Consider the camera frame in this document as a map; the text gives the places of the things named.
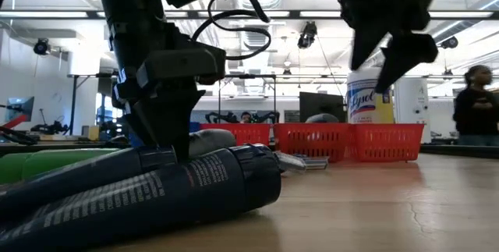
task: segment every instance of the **red plastic basket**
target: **red plastic basket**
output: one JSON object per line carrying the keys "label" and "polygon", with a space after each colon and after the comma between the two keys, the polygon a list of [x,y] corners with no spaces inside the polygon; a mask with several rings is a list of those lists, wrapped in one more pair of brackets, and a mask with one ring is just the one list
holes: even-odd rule
{"label": "red plastic basket", "polygon": [[232,132],[238,146],[244,144],[269,145],[271,140],[271,125],[258,124],[236,124],[236,123],[202,123],[201,129],[222,129]]}
{"label": "red plastic basket", "polygon": [[415,161],[423,124],[352,124],[350,154],[364,162]]}
{"label": "red plastic basket", "polygon": [[275,150],[341,161],[349,147],[347,123],[282,123],[274,125]]}

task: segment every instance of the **person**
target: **person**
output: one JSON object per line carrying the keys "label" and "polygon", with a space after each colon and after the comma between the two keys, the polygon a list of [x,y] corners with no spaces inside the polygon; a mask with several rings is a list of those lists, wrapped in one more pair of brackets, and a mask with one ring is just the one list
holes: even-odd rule
{"label": "person", "polygon": [[305,123],[338,123],[339,120],[336,116],[332,115],[332,110],[325,106],[321,105],[319,107],[320,114],[312,115],[308,119],[306,119]]}
{"label": "person", "polygon": [[241,114],[241,123],[251,123],[251,114],[249,112],[243,112]]}
{"label": "person", "polygon": [[453,120],[459,132],[458,143],[499,147],[499,104],[485,86],[492,82],[487,66],[473,66],[465,74],[466,89],[455,99]]}

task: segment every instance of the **desk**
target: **desk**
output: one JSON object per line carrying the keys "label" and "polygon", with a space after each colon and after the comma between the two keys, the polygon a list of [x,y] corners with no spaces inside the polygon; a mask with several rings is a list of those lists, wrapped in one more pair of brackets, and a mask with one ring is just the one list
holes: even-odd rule
{"label": "desk", "polygon": [[277,203],[115,252],[496,252],[499,163],[421,154],[417,163],[332,165],[283,179]]}

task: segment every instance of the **wooden table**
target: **wooden table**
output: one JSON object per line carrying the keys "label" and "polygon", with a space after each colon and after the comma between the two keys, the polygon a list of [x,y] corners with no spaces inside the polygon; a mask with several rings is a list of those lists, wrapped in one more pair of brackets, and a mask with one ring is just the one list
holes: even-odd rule
{"label": "wooden table", "polygon": [[100,251],[499,251],[499,162],[332,165],[283,179],[275,204]]}

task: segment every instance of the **woman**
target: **woman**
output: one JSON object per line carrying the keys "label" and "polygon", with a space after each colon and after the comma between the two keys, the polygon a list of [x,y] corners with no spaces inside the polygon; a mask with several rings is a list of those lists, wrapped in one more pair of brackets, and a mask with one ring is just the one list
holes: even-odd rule
{"label": "woman", "polygon": [[492,82],[486,66],[473,66],[465,74],[466,89],[455,100],[454,120],[459,144],[499,147],[499,104],[485,86]]}

